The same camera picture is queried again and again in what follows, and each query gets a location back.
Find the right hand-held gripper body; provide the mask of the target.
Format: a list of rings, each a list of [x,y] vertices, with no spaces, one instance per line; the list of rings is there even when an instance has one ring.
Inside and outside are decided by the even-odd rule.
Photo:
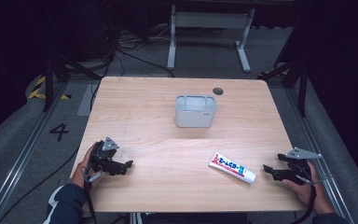
[[[294,162],[287,162],[289,171],[294,174],[291,180],[298,185],[304,185],[311,180],[308,160],[321,159],[320,153],[311,152],[302,148],[294,147],[285,154],[288,158],[295,159]]]

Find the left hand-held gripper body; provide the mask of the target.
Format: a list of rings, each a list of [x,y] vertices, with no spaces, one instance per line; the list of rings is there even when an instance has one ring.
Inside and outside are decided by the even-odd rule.
[[[107,136],[95,144],[89,156],[89,166],[94,172],[107,172],[110,175],[116,175],[119,171],[119,165],[112,158],[116,154],[119,146],[111,137]]]

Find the white toothpaste tube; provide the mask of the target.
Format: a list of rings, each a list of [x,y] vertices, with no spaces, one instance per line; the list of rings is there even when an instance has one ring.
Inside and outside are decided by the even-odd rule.
[[[255,173],[227,158],[218,151],[215,151],[211,157],[209,165],[226,174],[232,175],[245,183],[253,184],[255,182]]]

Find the white plastic storage box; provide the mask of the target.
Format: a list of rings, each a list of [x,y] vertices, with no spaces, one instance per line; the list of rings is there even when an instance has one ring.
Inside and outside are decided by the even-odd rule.
[[[179,95],[175,99],[175,125],[181,128],[209,128],[217,102],[208,95]]]

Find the person's left hand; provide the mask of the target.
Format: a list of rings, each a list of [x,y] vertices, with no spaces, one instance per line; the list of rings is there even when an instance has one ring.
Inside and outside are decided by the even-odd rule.
[[[82,189],[84,188],[83,173],[88,166],[89,159],[90,159],[90,153],[93,150],[93,148],[94,148],[94,146],[91,146],[89,148],[89,150],[87,151],[87,153],[84,156],[84,159],[77,165],[77,167],[71,177],[71,183],[81,187]],[[106,173],[103,173],[103,172],[95,173],[93,170],[90,170],[89,173],[91,176],[97,176],[97,178],[91,183],[91,185],[93,187],[96,187],[101,182],[101,180],[106,176]]]

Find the black tripod stand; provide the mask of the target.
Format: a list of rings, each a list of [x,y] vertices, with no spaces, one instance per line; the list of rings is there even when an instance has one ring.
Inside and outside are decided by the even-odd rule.
[[[282,86],[286,89],[292,89],[299,82],[299,90],[297,96],[297,107],[302,117],[306,117],[305,102],[308,85],[309,69],[304,60],[292,61],[285,63],[269,72],[261,72],[257,78],[269,80],[273,77],[286,73],[282,80]]]
[[[45,106],[43,111],[47,112],[54,102],[53,96],[53,77],[56,77],[59,82],[66,83],[71,77],[69,75],[69,69],[66,65],[69,64],[75,70],[79,71],[81,74],[90,77],[91,79],[100,80],[102,77],[92,72],[90,69],[81,65],[80,63],[70,59],[67,56],[54,53],[50,54],[46,60],[45,65],[45,83],[46,83],[46,98]]]

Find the yellow black hazard tape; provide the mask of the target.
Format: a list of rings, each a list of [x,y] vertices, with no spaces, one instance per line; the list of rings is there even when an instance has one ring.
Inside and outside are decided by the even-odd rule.
[[[34,88],[32,89],[31,93],[28,96],[28,99],[33,99],[33,98],[46,99],[46,94],[39,92],[42,87],[42,84],[45,83],[45,80],[46,80],[46,77],[44,75],[41,75],[40,78],[36,81]],[[70,99],[72,99],[72,95],[71,94],[63,94],[61,96],[61,99],[70,100]]]

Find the aluminium floor rail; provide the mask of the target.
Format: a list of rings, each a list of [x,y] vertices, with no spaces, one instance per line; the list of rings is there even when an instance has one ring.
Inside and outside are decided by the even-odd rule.
[[[44,100],[31,99],[0,128],[0,216],[66,87],[66,84],[57,85],[52,93],[53,103],[46,112]]]
[[[287,89],[284,92],[290,102],[290,106],[295,112],[296,121],[299,123],[302,133],[306,136],[308,146],[303,147],[303,149],[322,155],[320,159],[313,159],[313,161],[318,174],[321,176],[320,180],[324,185],[324,189],[326,190],[326,194],[328,195],[330,202],[339,215],[345,217],[351,224],[353,224],[351,213],[348,206],[345,204],[340,190],[338,189],[337,175],[333,174],[329,169],[326,162],[326,154],[322,152],[322,149],[318,145],[311,130],[310,123],[308,122],[308,118],[303,117],[300,109],[298,108],[296,92],[292,89]]]

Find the grey metal stand frame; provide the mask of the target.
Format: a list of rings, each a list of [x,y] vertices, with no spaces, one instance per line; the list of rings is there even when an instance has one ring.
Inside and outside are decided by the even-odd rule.
[[[242,70],[245,73],[251,71],[250,64],[244,49],[255,10],[252,8],[247,13],[214,13],[214,12],[182,12],[172,6],[170,18],[171,41],[169,45],[167,68],[175,67],[176,54],[176,28],[213,28],[213,29],[242,29],[242,38],[235,42]]]

